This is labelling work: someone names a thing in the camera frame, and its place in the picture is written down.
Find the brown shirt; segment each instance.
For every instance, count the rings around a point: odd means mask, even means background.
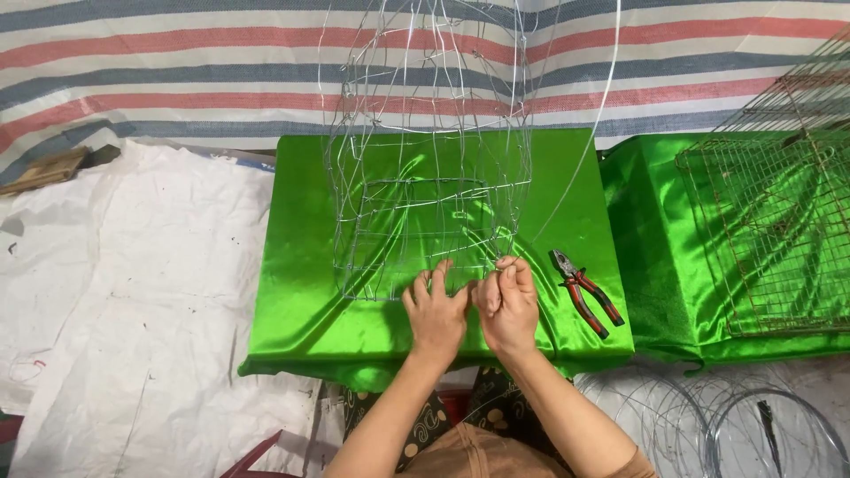
[[[422,450],[399,478],[572,478],[555,460],[510,438],[459,424]],[[640,450],[609,478],[657,478]]]

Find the forearm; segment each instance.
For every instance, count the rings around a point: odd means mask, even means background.
[[[444,371],[441,361],[411,352],[393,383],[343,443],[325,477],[392,476],[405,439]]]
[[[632,459],[637,450],[634,441],[542,353],[535,350],[500,359],[577,477],[603,478]]]

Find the black patterned cloth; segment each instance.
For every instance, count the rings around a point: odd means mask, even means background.
[[[381,394],[357,393],[343,388],[343,396],[345,397],[344,439],[347,440],[354,427],[360,423]],[[561,466],[570,470],[558,450],[549,441],[540,419],[531,409],[522,390],[502,370],[495,367],[479,369],[467,409],[464,422],[504,438],[513,438],[554,458]],[[432,392],[419,412],[411,433],[407,436],[396,471],[403,471],[417,453],[429,447],[451,429],[448,412],[439,401],[437,393]]]

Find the red and black pliers handle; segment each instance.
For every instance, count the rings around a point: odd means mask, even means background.
[[[611,322],[614,323],[615,327],[625,325],[626,321],[623,320],[620,312],[618,312],[616,307],[614,307],[614,304],[611,303],[611,299],[608,298],[608,295],[605,294],[599,286],[587,278],[585,270],[577,270],[570,260],[567,259],[567,256],[557,249],[553,252],[555,254],[555,259],[558,261],[558,267],[564,273],[564,283],[561,285],[567,288],[567,291],[569,291],[569,298],[572,300],[575,308],[579,311],[579,315],[585,322],[587,322],[587,325],[593,329],[599,338],[605,340],[609,335],[608,330],[602,325],[602,322],[596,318],[593,312],[591,312],[590,308],[587,307],[587,303],[581,295],[582,289],[588,291],[593,298],[599,302],[599,305],[601,305],[602,309],[605,311],[605,315],[611,319]]]

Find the wire cage frame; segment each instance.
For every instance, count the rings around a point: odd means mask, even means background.
[[[522,11],[392,5],[362,14],[325,151],[348,299],[400,299],[442,259],[449,293],[482,277],[512,250],[531,181]]]
[[[733,336],[850,331],[849,42],[850,25],[677,155]]]

